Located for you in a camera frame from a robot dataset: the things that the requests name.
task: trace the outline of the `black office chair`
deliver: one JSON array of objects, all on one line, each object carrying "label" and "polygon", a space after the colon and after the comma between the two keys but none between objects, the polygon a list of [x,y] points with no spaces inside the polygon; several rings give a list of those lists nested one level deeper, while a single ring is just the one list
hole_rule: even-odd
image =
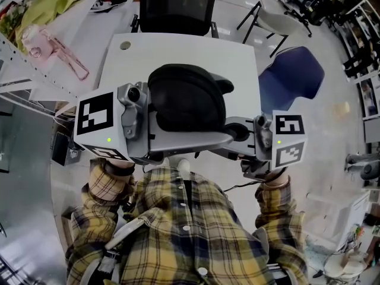
[{"label": "black office chair", "polygon": [[132,33],[177,33],[204,36],[211,27],[219,38],[216,23],[211,21],[215,0],[140,0],[140,18],[135,15]]}]

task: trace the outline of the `white tile floor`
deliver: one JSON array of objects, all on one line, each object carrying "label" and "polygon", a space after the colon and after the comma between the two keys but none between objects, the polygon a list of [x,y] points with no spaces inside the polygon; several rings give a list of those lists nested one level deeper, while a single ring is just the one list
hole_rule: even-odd
[{"label": "white tile floor", "polygon": [[[216,1],[213,21],[217,23],[220,38],[242,42],[252,19],[248,20],[239,31],[236,27],[257,1]],[[262,0],[262,2],[267,10],[283,12],[282,7],[274,0]],[[332,186],[334,189],[360,190],[361,180],[358,176],[351,177],[345,174],[343,166],[347,153],[357,151],[364,153],[365,144],[357,89],[355,85],[346,81],[341,69],[341,64],[346,59],[344,49],[338,37],[325,24],[320,27],[311,26],[311,30],[312,38],[307,36],[306,30],[300,30],[291,35],[283,45],[283,48],[306,46],[325,71],[325,79],[316,98],[314,100],[298,98],[290,109],[304,114],[309,141],[305,161],[289,168],[289,173],[299,210],[304,210],[307,214],[319,212],[322,218],[318,220],[316,226],[323,229],[328,226],[329,220],[323,219],[323,216],[329,207],[307,201],[306,194],[309,191],[328,192]],[[259,73],[271,63],[269,55],[281,39],[279,36],[274,36],[267,40],[265,37],[268,34],[254,27],[247,41],[247,45],[255,48]],[[350,112],[344,116],[334,113],[334,106],[345,102],[349,104]],[[80,205],[80,188],[87,182],[90,157],[90,153],[85,153],[80,163],[67,167],[52,163],[52,198],[59,230],[61,228],[59,217],[67,206]],[[247,182],[236,161],[209,152],[202,152],[197,159],[194,159],[192,154],[187,157],[191,162],[192,171],[208,177],[223,189]],[[139,178],[142,171],[141,168],[137,169],[135,175]],[[255,190],[256,187],[250,186],[228,193],[242,224],[250,232],[255,229],[255,217],[259,213],[259,206],[254,198]]]}]

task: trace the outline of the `white table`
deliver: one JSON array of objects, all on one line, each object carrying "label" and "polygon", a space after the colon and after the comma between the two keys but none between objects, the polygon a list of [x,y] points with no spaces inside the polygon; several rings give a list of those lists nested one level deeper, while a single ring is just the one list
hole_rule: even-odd
[{"label": "white table", "polygon": [[[130,48],[121,50],[123,42],[130,42]],[[261,114],[254,48],[221,39],[164,33],[116,34],[99,87],[146,82],[164,64],[198,65],[230,80],[235,89],[223,96],[227,117],[254,118]]]}]

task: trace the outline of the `plaid shirt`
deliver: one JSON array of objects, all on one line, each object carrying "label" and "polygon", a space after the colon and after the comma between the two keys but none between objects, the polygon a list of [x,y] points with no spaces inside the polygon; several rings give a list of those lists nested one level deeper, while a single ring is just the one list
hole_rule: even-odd
[{"label": "plaid shirt", "polygon": [[116,180],[103,171],[100,160],[93,162],[83,188],[84,206],[72,215],[67,283],[79,284],[87,266],[103,256],[115,231],[116,211],[131,194],[136,205],[125,217],[141,217],[146,226],[124,239],[128,251],[121,262],[120,283],[275,284],[268,260],[290,269],[299,284],[308,283],[300,242],[303,213],[295,213],[289,184],[270,191],[260,186],[256,192],[261,207],[256,226],[267,232],[267,254],[260,240],[241,226],[216,184],[195,173],[191,183],[192,211],[175,168],[153,169],[134,186],[132,176],[127,183]]}]

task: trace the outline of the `blue chair backrest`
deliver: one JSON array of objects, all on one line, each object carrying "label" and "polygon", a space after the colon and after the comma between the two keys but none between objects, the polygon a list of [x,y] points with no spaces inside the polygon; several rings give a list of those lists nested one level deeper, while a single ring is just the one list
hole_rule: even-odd
[{"label": "blue chair backrest", "polygon": [[263,112],[287,110],[297,97],[313,99],[324,77],[322,66],[306,47],[279,52],[259,76]]}]

